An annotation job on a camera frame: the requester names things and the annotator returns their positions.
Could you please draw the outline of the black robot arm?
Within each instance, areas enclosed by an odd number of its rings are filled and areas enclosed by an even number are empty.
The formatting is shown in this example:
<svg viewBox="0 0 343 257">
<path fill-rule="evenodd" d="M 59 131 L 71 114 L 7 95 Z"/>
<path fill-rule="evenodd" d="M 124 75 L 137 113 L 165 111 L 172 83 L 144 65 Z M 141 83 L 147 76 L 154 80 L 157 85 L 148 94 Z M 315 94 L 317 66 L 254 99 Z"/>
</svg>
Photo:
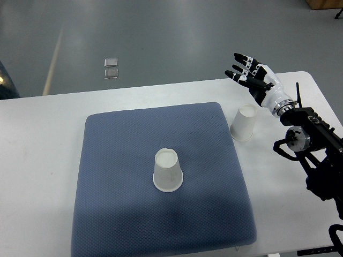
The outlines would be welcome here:
<svg viewBox="0 0 343 257">
<path fill-rule="evenodd" d="M 273 150 L 298 161 L 307 174 L 307 190 L 323 201 L 334 200 L 342 217 L 342 138 L 313 108 L 303 107 L 300 98 L 278 103 L 273 114 L 289 127 Z"/>
</svg>

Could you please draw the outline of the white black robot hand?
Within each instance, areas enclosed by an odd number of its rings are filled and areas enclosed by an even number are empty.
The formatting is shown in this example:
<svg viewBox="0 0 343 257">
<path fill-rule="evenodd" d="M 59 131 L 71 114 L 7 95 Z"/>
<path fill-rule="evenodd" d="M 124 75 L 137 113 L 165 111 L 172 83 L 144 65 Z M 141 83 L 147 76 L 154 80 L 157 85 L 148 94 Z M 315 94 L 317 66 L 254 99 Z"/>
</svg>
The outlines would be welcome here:
<svg viewBox="0 0 343 257">
<path fill-rule="evenodd" d="M 295 108 L 295 101 L 284 92 L 282 82 L 267 65 L 239 53 L 234 53 L 234 59 L 242 66 L 233 65 L 234 71 L 227 70 L 225 75 L 247 88 L 259 106 L 277 118 Z"/>
</svg>

